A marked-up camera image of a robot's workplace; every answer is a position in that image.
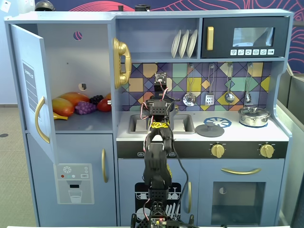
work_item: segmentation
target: blue wall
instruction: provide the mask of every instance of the blue wall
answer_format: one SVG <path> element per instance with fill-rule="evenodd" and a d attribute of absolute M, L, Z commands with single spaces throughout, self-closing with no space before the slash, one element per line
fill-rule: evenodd
<path fill-rule="evenodd" d="M 125 11 L 134 11 L 137 4 L 147 4 L 152 10 L 237 10 L 285 9 L 295 13 L 294 19 L 304 21 L 304 0 L 51 0 L 56 11 L 116 11 L 124 5 Z M 304 73 L 304 28 L 294 28 L 289 52 L 289 65 L 295 73 Z"/>

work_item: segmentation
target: open cabinet door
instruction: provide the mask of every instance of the open cabinet door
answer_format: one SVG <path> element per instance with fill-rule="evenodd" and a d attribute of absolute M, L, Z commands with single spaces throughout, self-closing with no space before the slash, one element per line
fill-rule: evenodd
<path fill-rule="evenodd" d="M 43 38 L 16 25 L 11 25 L 11 35 L 26 130 L 51 161 L 58 164 Z"/>

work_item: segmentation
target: gray floor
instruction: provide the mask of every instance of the gray floor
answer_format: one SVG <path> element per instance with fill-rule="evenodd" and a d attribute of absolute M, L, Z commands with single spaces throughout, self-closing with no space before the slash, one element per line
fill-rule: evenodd
<path fill-rule="evenodd" d="M 17 108 L 0 107 L 0 228 L 35 227 L 33 202 Z"/>

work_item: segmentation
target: colorful tiles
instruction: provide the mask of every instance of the colorful tiles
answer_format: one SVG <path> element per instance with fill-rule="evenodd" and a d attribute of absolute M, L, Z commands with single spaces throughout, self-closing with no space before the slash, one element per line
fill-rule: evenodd
<path fill-rule="evenodd" d="M 138 111 L 140 105 L 154 94 L 155 72 L 167 73 L 167 87 L 170 96 L 179 98 L 176 104 L 181 111 L 237 111 L 244 105 L 247 63 L 233 64 L 233 78 L 231 92 L 235 96 L 233 103 L 227 103 L 225 94 L 228 89 L 228 63 L 215 63 L 214 80 L 213 70 L 209 71 L 208 63 L 195 63 L 190 68 L 188 63 L 144 63 L 133 64 L 129 82 L 122 86 L 121 101 L 124 111 Z M 250 82 L 250 95 L 254 105 L 265 107 L 270 83 L 271 63 L 254 63 Z M 184 95 L 190 90 L 193 80 L 192 93 L 197 96 L 197 104 L 187 107 L 182 102 Z M 205 105 L 206 94 L 212 82 L 212 92 L 215 95 L 214 105 Z"/>

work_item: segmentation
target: gold microwave handle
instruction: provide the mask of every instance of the gold microwave handle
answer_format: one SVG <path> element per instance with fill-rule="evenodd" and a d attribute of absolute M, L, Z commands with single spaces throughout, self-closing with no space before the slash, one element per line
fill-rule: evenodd
<path fill-rule="evenodd" d="M 251 170 L 251 171 L 248 171 L 248 172 L 238 172 L 238 171 L 234 171 L 234 170 L 230 170 L 230 169 L 226 169 L 226 168 L 222 168 L 221 170 L 224 171 L 224 172 L 231 173 L 231 174 L 236 174 L 236 175 L 251 175 L 251 174 L 255 174 L 255 173 L 260 172 L 262 169 L 257 168 L 257 169 L 254 169 L 254 170 Z"/>
<path fill-rule="evenodd" d="M 207 50 L 208 51 L 213 50 L 213 37 L 214 37 L 214 28 L 208 27 L 208 30 L 207 30 Z"/>
<path fill-rule="evenodd" d="M 192 191 L 191 191 L 191 182 L 188 182 L 188 214 L 191 212 L 192 206 Z"/>
<path fill-rule="evenodd" d="M 132 70 L 132 60 L 128 46 L 125 43 L 120 42 L 117 38 L 114 38 L 113 40 L 113 56 L 115 88 L 118 89 L 129 81 Z M 121 72 L 121 56 L 125 56 L 125 72 Z"/>
<path fill-rule="evenodd" d="M 38 105 L 37 105 L 36 110 L 35 110 L 35 126 L 36 126 L 37 132 L 40 135 L 40 137 L 44 141 L 46 141 L 47 143 L 49 143 L 49 138 L 42 132 L 42 130 L 39 127 L 39 123 L 38 123 L 39 112 L 40 112 L 40 110 L 41 110 L 41 108 L 42 108 L 43 105 L 44 105 L 44 96 L 38 102 Z"/>
<path fill-rule="evenodd" d="M 107 183 L 108 178 L 106 177 L 106 172 L 105 172 L 105 149 L 103 149 L 103 152 L 102 152 L 102 155 L 101 155 L 101 165 L 102 165 L 104 182 Z"/>

